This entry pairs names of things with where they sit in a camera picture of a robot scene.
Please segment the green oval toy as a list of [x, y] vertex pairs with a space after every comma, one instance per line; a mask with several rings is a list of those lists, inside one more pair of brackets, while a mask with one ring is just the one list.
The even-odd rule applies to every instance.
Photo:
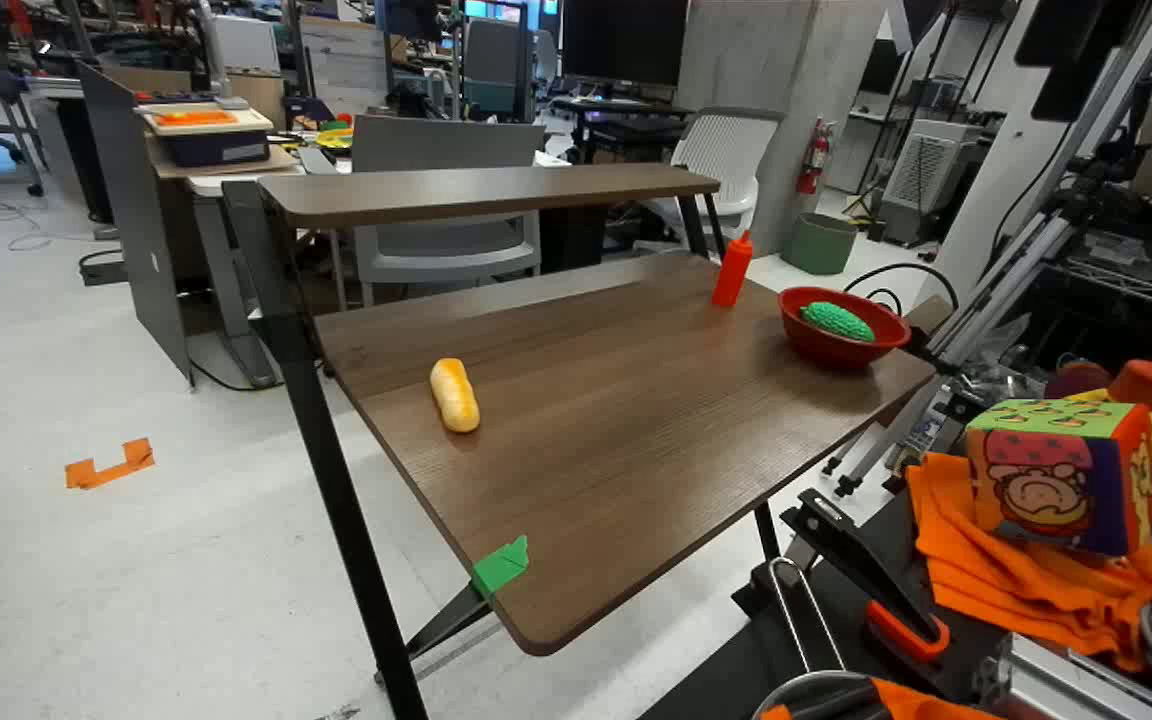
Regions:
[[857, 343], [872, 343], [874, 332], [867, 321], [860, 321], [857, 311], [847, 311], [845, 303], [833, 302], [813, 302], [800, 307], [802, 323], [833, 332], [841, 342], [857, 342]]

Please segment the red orange bowl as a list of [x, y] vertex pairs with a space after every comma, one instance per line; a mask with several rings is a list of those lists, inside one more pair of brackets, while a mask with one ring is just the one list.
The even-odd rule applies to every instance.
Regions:
[[[800, 307], [813, 302], [845, 303], [847, 311], [857, 311], [860, 321], [872, 323], [874, 342], [857, 343], [857, 342], [841, 342], [833, 332], [802, 323]], [[834, 288], [784, 288], [780, 291], [780, 321], [784, 321], [787, 348], [794, 357], [802, 357], [821, 370], [834, 370], [834, 371], [864, 371], [881, 357], [905, 348], [913, 335], [913, 330], [896, 311], [886, 311], [882, 303], [872, 303], [864, 297], [834, 291]]]

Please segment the yellow bread roll toy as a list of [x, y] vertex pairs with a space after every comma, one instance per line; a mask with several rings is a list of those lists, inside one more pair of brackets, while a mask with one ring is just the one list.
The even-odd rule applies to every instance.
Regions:
[[479, 427], [479, 401], [461, 357], [438, 357], [426, 371], [426, 389], [448, 433], [466, 438]]

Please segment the grey white chair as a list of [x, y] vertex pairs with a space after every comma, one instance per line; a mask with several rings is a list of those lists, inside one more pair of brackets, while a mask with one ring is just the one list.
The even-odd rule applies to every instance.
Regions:
[[381, 288], [457, 288], [541, 270], [541, 216], [501, 211], [487, 188], [527, 170], [544, 146], [537, 126], [360, 118], [351, 170], [390, 178], [394, 219], [351, 232], [360, 302]]

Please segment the green tape marker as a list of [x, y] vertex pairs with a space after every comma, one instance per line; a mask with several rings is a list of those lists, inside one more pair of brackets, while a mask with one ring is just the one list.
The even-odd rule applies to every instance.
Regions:
[[472, 584], [479, 596], [495, 596], [511, 581], [518, 581], [531, 565], [531, 540], [514, 538], [472, 565]]

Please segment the red fire extinguisher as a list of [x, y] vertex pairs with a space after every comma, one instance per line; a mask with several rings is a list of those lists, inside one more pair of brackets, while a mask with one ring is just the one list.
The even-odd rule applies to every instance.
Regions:
[[794, 178], [800, 197], [814, 197], [826, 157], [833, 157], [833, 119], [814, 119]]

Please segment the raised wooden shelf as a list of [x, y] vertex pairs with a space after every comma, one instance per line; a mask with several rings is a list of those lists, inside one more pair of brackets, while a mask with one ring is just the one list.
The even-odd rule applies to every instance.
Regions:
[[258, 188], [299, 229], [351, 229], [709, 197], [717, 182], [670, 165], [574, 165], [264, 178]]

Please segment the colourful plush cube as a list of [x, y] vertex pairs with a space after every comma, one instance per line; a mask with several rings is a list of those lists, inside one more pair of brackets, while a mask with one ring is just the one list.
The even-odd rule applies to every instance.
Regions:
[[1152, 422], [1116, 401], [1001, 401], [969, 433], [972, 520], [1008, 540], [1131, 556], [1152, 538]]

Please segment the orange cloth under cube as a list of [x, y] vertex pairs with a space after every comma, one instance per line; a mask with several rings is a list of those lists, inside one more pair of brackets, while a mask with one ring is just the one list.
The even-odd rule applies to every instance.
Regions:
[[1112, 659], [1118, 671], [1146, 668], [1152, 544], [1109, 565], [1043, 544], [1008, 544], [972, 520], [972, 465], [965, 456], [931, 454], [908, 465], [905, 479], [915, 554], [939, 608]]

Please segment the orange-handled black clamp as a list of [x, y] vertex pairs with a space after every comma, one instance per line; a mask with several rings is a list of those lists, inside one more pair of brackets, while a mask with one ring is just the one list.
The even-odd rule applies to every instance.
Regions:
[[784, 513], [784, 526], [864, 592], [864, 623], [896, 657], [913, 668], [931, 668], [948, 653], [950, 629], [931, 611], [927, 596], [896, 578], [860, 538], [860, 526], [823, 492], [809, 488], [800, 505]]

